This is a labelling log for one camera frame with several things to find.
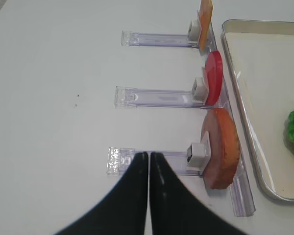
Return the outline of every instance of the metal tray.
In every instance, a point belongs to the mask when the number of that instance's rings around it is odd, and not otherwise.
[[[294,148],[287,119],[294,110],[294,23],[228,20],[222,42],[259,185],[294,202]]]

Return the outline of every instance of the white surface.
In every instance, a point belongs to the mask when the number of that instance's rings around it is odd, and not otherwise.
[[[122,30],[186,33],[198,8],[197,0],[5,4],[0,11],[0,235],[52,234],[83,215],[117,181],[105,173],[109,146],[183,151],[199,140],[205,111],[113,107],[116,85],[187,90],[201,76],[194,49],[120,46]],[[214,0],[212,23],[221,52],[221,24],[230,18],[294,21],[294,1]],[[235,218],[231,204],[223,203],[229,194],[207,194],[199,178],[182,180],[249,234],[294,234],[294,206],[271,202],[256,186],[226,65],[224,73],[256,213]],[[146,234],[151,234],[149,215]]]
[[[294,110],[294,35],[227,33],[229,49],[268,187],[294,199],[294,153],[284,122]]]

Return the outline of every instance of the food slice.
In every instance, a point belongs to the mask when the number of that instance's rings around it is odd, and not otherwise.
[[[234,179],[240,159],[240,143],[236,126],[223,108],[208,111],[203,122],[201,138],[209,132],[211,158],[203,178],[211,189],[225,189]]]

